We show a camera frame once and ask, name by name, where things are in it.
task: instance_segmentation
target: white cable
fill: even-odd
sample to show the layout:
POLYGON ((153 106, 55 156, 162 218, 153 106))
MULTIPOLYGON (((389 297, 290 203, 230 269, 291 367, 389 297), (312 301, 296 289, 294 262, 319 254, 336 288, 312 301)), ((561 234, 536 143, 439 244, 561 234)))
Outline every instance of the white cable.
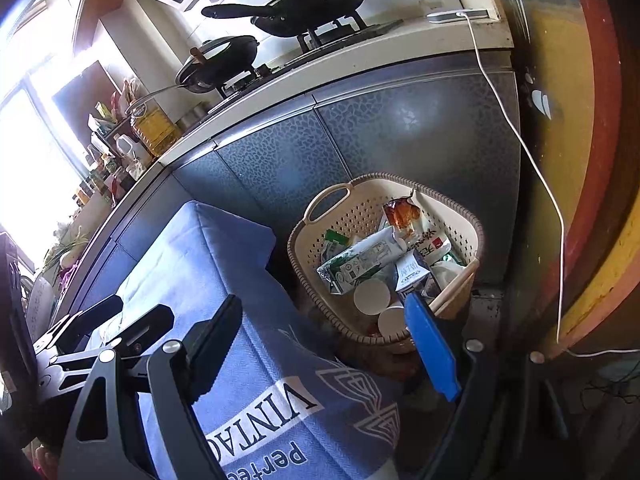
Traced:
MULTIPOLYGON (((471 32, 471 39, 474 42, 474 50, 476 51, 476 59, 478 60, 478 66, 480 67, 480 72, 482 72, 482 75, 486 79, 487 83, 489 83, 491 90, 494 92, 495 98, 498 101, 498 104, 500 105, 500 110, 502 110, 502 114, 504 115, 504 118, 509 123, 509 126, 513 130, 513 133, 518 138, 518 141, 520 142, 522 149, 527 154, 527 158, 529 159, 531 165, 533 166, 533 169, 536 171, 536 174, 538 175, 540 182, 542 182, 542 186, 544 186, 546 193, 549 195, 549 198, 551 199, 551 202, 554 205, 554 209, 556 210, 556 214, 558 215, 558 219, 560 221, 560 269, 559 269, 560 270, 559 272, 560 287, 558 291, 558 320, 556 324, 556 344, 560 344, 560 323, 562 321, 562 298, 564 297, 564 219, 562 218, 562 212, 560 211, 560 207, 558 206, 556 197, 551 192, 551 188, 549 187, 549 184, 546 182, 545 177, 542 176, 542 172, 540 171, 540 168, 536 164, 536 161, 533 160, 533 156, 531 155, 531 152, 527 148, 527 145, 524 143, 524 140, 522 140, 522 137, 520 136, 517 128, 513 125, 509 116, 507 115, 507 110, 504 109, 504 104, 502 104, 502 100, 498 95, 498 91, 495 89, 494 83, 491 81, 491 79, 489 79, 487 72, 485 72, 484 70, 484 66, 482 65, 482 61, 480 60, 480 51, 478 50, 478 44, 476 43, 476 35, 474 34, 473 27, 471 26, 471 20, 469 19, 469 16, 466 14, 466 12, 463 12, 462 10, 459 10, 458 12, 456 12, 456 16, 466 19, 466 24, 469 26, 469 32, 471 32)), ((569 355, 572 355, 573 357, 596 357, 603 354, 631 354, 634 352, 640 352, 640 349, 602 350, 600 352, 594 352, 593 354, 577 354, 570 351, 569 349, 564 349, 564 352, 566 352, 569 355)))

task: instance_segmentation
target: frying pan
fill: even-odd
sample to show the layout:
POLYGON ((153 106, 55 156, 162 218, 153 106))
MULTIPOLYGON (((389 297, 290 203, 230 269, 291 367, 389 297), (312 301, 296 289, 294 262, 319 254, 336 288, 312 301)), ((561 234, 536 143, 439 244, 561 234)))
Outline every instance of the frying pan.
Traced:
POLYGON ((175 85, 167 86, 135 100, 127 115, 156 95, 173 88, 186 88, 194 94, 206 94, 235 77, 252 69, 258 54, 258 41, 253 36, 225 36, 205 41, 199 49, 191 49, 187 59, 175 76, 175 85))
POLYGON ((252 16, 251 23, 279 38, 299 36, 348 16, 364 0, 271 0, 265 6, 221 4, 202 9, 208 18, 226 19, 252 16))

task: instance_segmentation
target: pan lid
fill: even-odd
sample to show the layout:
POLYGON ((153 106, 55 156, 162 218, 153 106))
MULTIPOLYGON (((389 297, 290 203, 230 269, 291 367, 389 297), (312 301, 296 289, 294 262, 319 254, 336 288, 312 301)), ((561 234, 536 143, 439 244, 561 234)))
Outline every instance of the pan lid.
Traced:
MULTIPOLYGON (((257 40, 253 36, 224 36, 223 38, 217 38, 216 40, 205 41, 198 50, 207 58, 207 60, 210 60, 225 50, 230 50, 232 48, 236 48, 240 44, 252 41, 257 43, 257 40)), ((184 65, 175 75, 175 83, 177 85, 185 84, 190 76, 203 67, 204 65, 198 62, 194 56, 189 56, 187 61, 184 62, 184 65)))

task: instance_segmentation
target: textured cabinet panel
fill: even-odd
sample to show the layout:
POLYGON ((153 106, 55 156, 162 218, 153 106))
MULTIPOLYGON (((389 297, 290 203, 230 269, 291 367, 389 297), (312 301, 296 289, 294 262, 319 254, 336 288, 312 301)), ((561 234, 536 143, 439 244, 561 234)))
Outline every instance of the textured cabinet panel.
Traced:
POLYGON ((254 222, 266 222, 254 197, 242 187, 218 152, 207 153, 175 170, 174 176, 194 199, 254 222))
POLYGON ((193 200, 193 197, 169 175, 125 227, 118 243, 127 253, 140 260, 169 220, 189 200, 193 200))
POLYGON ((267 126, 218 153, 265 211, 280 240, 289 236, 319 191, 349 179, 313 112, 267 126))
POLYGON ((82 298, 79 310, 88 309, 111 294, 115 294, 136 263, 136 260, 116 245, 82 298))
MULTIPOLYGON (((513 73, 491 78, 517 123, 513 73)), ((482 75, 361 94, 319 113, 353 176, 398 174, 475 213, 486 234, 479 279, 502 280, 516 213, 520 146, 482 75)))

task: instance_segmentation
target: blue towel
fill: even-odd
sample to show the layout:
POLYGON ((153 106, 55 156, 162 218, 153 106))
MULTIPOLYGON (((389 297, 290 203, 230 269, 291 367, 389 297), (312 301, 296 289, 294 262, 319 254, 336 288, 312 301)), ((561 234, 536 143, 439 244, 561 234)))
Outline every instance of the blue towel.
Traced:
MULTIPOLYGON (((182 339, 235 294, 242 326, 211 391, 193 407, 228 478, 396 478, 399 383, 334 357, 265 270, 274 243, 267 227, 185 204, 120 286, 122 313, 94 331, 88 348, 158 303, 175 315, 163 340, 182 339)), ((141 394, 140 408, 158 474, 173 479, 149 395, 141 394)))

